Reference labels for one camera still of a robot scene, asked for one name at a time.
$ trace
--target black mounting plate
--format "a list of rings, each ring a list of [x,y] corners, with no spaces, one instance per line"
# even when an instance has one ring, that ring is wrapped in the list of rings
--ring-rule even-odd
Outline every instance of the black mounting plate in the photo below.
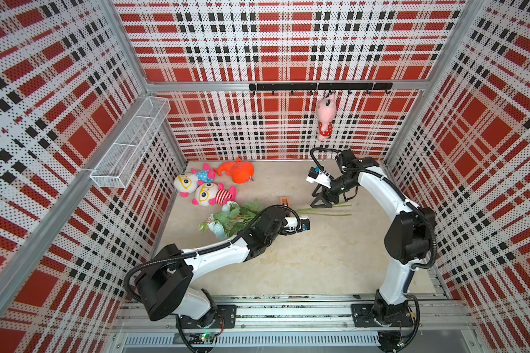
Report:
[[[224,328],[233,329],[236,325],[236,311],[237,306],[235,305],[219,305],[218,306],[218,315],[224,318]],[[183,329],[199,329],[197,321],[191,319],[189,316],[183,315],[181,320],[181,327]],[[220,319],[214,320],[214,322],[208,327],[209,329],[221,329],[222,322]]]
[[[352,304],[352,318],[355,327],[382,327],[373,320],[373,304]],[[405,312],[404,316],[396,317],[396,320],[391,322],[390,327],[412,327],[414,323],[410,316],[410,312]]]

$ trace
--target plaid wall panel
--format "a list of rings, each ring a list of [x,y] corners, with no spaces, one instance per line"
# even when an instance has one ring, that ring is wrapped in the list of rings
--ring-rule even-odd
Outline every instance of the plaid wall panel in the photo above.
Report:
[[[137,96],[94,1],[0,1],[0,271]]]
[[[0,353],[106,348],[122,279],[149,258],[178,169],[158,133],[129,187],[90,189],[0,318]]]
[[[426,108],[389,166],[490,348],[530,352],[530,1],[484,3]]]
[[[319,146],[318,98],[328,92],[167,93],[168,116],[189,160],[309,158]],[[418,91],[336,92],[332,136],[322,144],[381,160]]]
[[[151,82],[417,80],[465,1],[114,0]]]

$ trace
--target orange plush fish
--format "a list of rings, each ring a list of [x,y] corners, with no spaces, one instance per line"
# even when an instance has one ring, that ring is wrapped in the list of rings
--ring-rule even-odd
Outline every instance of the orange plush fish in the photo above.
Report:
[[[232,177],[232,181],[236,184],[243,184],[251,179],[255,173],[255,168],[253,163],[246,160],[241,160],[241,158],[236,159],[236,161],[226,161],[220,165],[218,169],[214,171],[222,176],[222,173],[225,171],[227,176]]]

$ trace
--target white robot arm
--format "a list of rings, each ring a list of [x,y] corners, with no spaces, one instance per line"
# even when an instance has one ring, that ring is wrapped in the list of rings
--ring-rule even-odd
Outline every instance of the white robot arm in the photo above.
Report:
[[[334,179],[325,172],[314,157],[314,151],[336,152],[336,163],[342,175]],[[343,195],[353,187],[364,187],[379,202],[392,223],[385,236],[385,248],[390,262],[387,274],[379,290],[375,293],[374,319],[387,326],[407,309],[408,287],[414,271],[430,268],[436,260],[434,235],[435,215],[429,208],[420,206],[407,198],[396,185],[387,178],[381,167],[370,157],[357,159],[351,150],[338,151],[314,148],[310,155],[317,167],[310,168],[309,182],[318,182],[312,193],[316,198],[311,207],[330,208],[339,203]]]
[[[202,328],[207,327],[218,317],[217,305],[208,291],[189,286],[193,280],[218,268],[261,255],[279,234],[295,234],[308,229],[310,220],[307,216],[299,217],[286,206],[269,206],[244,230],[225,241],[196,249],[179,250],[175,244],[163,247],[155,258],[126,274],[124,288],[130,297],[143,303],[152,321],[178,314],[189,316]],[[134,280],[136,293],[130,279],[140,271]]]

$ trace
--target white wire basket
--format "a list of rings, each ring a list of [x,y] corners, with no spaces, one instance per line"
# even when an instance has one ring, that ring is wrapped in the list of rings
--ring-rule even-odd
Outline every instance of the white wire basket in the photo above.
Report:
[[[90,177],[99,187],[127,187],[161,123],[170,111],[167,98],[145,98]]]

